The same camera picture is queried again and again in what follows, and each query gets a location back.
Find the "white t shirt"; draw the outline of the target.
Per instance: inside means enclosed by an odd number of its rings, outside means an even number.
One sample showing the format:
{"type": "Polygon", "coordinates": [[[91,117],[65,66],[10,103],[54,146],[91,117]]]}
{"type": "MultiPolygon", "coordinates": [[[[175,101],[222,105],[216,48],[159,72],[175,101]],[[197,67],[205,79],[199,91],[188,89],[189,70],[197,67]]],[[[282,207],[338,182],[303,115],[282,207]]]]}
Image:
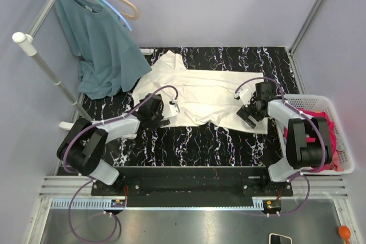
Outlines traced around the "white t shirt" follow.
{"type": "Polygon", "coordinates": [[[263,119],[252,129],[236,113],[243,105],[234,99],[235,90],[245,81],[245,88],[254,92],[261,73],[187,69],[182,56],[168,51],[158,59],[152,70],[138,81],[132,92],[135,104],[147,94],[158,91],[163,101],[178,100],[180,113],[170,126],[216,126],[253,134],[267,134],[268,120],[263,119]]]}

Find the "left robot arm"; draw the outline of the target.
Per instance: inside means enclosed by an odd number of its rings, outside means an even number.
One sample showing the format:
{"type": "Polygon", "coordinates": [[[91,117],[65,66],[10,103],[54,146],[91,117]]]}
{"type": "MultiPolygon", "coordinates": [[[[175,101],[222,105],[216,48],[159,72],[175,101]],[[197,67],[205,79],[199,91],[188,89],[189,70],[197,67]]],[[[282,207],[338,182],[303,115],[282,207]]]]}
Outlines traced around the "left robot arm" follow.
{"type": "Polygon", "coordinates": [[[165,102],[159,94],[148,94],[131,112],[106,121],[78,119],[57,150],[57,157],[70,173],[76,172],[104,183],[112,196],[123,191],[120,172],[102,159],[107,143],[122,137],[135,138],[139,130],[168,126],[179,114],[176,100],[165,102]]]}

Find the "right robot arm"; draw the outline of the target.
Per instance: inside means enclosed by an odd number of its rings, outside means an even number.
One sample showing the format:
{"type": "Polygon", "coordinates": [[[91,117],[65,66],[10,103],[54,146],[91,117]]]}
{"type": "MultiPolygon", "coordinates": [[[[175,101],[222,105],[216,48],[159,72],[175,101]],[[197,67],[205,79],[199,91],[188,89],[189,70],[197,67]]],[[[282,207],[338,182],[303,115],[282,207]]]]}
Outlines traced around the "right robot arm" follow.
{"type": "Polygon", "coordinates": [[[332,142],[328,120],[313,116],[292,106],[283,88],[276,81],[264,78],[256,83],[251,93],[245,81],[234,92],[234,98],[243,105],[237,115],[252,129],[265,118],[272,118],[287,131],[283,157],[268,167],[269,177],[260,181],[260,191],[273,196],[280,182],[290,181],[297,175],[322,171],[332,162],[332,142]]]}

